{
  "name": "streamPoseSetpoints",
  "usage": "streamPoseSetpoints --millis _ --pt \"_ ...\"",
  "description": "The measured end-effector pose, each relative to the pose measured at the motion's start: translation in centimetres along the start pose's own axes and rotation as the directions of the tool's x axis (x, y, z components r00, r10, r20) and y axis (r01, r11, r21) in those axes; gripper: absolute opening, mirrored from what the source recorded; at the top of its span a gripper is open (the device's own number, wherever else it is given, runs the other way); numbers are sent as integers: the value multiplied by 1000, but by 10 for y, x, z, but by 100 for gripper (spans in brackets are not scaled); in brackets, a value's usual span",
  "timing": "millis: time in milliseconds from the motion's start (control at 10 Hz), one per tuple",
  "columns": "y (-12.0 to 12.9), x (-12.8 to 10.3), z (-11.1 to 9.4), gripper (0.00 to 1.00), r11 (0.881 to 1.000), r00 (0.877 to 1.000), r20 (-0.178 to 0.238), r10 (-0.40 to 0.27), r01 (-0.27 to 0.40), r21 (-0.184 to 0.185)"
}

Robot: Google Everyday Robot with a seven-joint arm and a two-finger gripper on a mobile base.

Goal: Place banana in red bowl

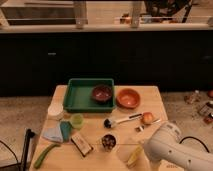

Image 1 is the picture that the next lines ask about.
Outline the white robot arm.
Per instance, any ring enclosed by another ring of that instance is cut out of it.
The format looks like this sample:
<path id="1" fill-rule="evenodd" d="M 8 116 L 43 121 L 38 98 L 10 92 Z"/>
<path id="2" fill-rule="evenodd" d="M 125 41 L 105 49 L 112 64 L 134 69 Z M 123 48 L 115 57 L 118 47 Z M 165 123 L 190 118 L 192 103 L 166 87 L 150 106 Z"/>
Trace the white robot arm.
<path id="1" fill-rule="evenodd" d="M 213 171 L 213 154 L 184 146 L 180 140 L 180 129 L 165 122 L 144 141 L 144 152 L 152 162 L 166 160 L 188 171 Z"/>

